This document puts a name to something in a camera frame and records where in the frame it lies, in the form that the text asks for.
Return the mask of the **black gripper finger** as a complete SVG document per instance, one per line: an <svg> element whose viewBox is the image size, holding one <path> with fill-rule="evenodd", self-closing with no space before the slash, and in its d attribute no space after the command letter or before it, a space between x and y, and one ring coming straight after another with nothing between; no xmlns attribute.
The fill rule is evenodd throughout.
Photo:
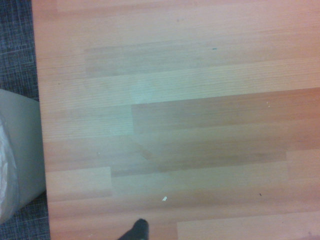
<svg viewBox="0 0 320 240"><path fill-rule="evenodd" d="M124 233L119 240L148 240L149 239L149 223L140 218L132 228Z"/></svg>

